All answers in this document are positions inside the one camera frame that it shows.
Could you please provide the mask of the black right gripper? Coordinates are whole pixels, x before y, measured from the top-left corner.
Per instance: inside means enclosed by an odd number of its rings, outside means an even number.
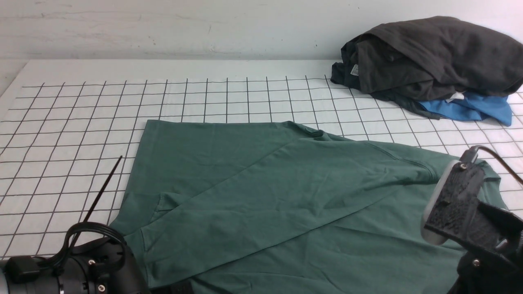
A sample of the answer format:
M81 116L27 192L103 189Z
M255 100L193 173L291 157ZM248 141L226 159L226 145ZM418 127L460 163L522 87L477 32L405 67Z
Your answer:
M451 294L521 294L521 218L480 201L485 173L475 163L452 161L425 208L425 240L458 243L466 253Z

